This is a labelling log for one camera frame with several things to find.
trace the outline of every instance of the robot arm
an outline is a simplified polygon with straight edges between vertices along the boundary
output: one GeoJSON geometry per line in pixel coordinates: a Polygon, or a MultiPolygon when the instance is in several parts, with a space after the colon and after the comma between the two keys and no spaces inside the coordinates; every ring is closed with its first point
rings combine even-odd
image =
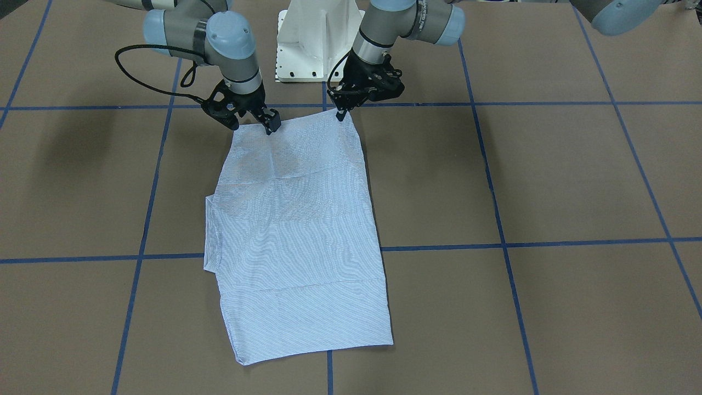
{"type": "Polygon", "coordinates": [[[280,115],[265,104],[265,90],[251,26],[243,15],[229,11],[231,0],[111,2],[149,9],[144,19],[145,41],[147,44],[169,47],[156,51],[193,60],[197,65],[216,65],[220,68],[224,78],[210,97],[200,103],[205,113],[231,130],[236,130],[239,127],[237,115],[243,117],[250,112],[265,127],[266,134],[278,130],[280,115]]]}
{"type": "Polygon", "coordinates": [[[337,87],[327,89],[338,109],[336,117],[341,121],[348,110],[367,100],[402,94],[402,71],[391,66],[388,53],[397,37],[450,46],[464,27],[463,10],[443,0],[371,0],[346,55],[344,77],[337,87]]]}

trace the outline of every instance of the light blue joint cap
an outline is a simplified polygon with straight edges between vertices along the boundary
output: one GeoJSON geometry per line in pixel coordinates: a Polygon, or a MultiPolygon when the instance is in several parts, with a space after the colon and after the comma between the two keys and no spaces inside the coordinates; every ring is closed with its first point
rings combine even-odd
{"type": "MultiPolygon", "coordinates": [[[[146,44],[167,45],[166,28],[164,27],[165,10],[151,10],[144,18],[144,41],[146,44]]],[[[156,52],[170,55],[168,49],[154,49],[156,52]]]]}
{"type": "Polygon", "coordinates": [[[641,25],[661,0],[614,0],[592,19],[592,27],[605,36],[616,36],[641,25]]]}
{"type": "Polygon", "coordinates": [[[215,51],[229,59],[246,59],[256,51],[249,22],[240,13],[225,11],[207,21],[207,41],[215,51]]]}
{"type": "Polygon", "coordinates": [[[416,2],[416,0],[371,0],[373,7],[389,12],[404,11],[412,7],[416,2]]]}
{"type": "Polygon", "coordinates": [[[444,32],[436,42],[436,45],[454,45],[460,39],[465,28],[465,14],[463,10],[456,6],[451,6],[451,15],[444,28],[444,32]]]}

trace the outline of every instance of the light blue fabric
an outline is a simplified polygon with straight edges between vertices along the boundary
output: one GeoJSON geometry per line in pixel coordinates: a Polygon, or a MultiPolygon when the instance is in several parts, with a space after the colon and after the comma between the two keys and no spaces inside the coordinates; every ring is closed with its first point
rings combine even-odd
{"type": "Polygon", "coordinates": [[[206,198],[204,268],[242,365],[392,344],[361,144],[335,114],[241,126],[206,198]]]}

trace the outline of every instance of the striped cloth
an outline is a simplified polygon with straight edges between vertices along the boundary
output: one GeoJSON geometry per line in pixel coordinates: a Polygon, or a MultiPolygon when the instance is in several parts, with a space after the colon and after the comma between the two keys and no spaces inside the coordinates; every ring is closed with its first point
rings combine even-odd
{"type": "Polygon", "coordinates": [[[237,361],[392,344],[361,144],[330,110],[234,133],[205,264],[237,361]]]}

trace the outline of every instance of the white plastic mount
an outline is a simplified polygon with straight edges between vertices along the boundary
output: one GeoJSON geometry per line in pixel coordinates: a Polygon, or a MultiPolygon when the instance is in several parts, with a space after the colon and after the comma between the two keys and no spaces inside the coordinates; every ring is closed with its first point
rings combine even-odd
{"type": "MultiPolygon", "coordinates": [[[[364,14],[354,0],[292,0],[278,14],[276,81],[326,81],[351,49],[364,14]]],[[[341,80],[344,64],[332,81],[341,80]]]]}

